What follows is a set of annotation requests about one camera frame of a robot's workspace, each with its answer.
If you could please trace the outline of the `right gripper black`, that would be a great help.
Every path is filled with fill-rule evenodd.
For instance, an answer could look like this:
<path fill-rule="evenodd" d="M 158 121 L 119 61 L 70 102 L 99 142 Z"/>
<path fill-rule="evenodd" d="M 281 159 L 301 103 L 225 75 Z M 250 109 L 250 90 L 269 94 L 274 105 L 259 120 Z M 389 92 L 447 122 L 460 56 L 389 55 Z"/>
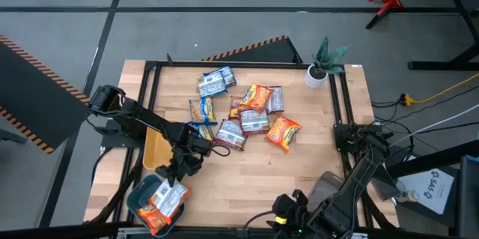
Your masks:
<path fill-rule="evenodd" d="M 294 190 L 292 198 L 281 194 L 272 205 L 272 212 L 278 213 L 278 223 L 267 220 L 273 230 L 272 239 L 285 239 L 286 235 L 308 235 L 308 198 L 301 190 Z"/>

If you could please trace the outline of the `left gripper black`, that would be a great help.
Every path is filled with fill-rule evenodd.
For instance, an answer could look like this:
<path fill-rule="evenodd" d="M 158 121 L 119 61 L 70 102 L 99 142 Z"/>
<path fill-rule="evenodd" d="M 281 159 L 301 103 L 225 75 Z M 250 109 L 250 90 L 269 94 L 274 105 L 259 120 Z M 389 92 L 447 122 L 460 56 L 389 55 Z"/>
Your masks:
<path fill-rule="evenodd" d="M 171 167 L 158 166 L 155 173 L 167 178 L 169 186 L 173 187 L 177 179 L 196 174 L 201 169 L 204 158 L 210 156 L 212 148 L 213 142 L 206 139 L 196 139 L 185 148 L 174 146 Z"/>

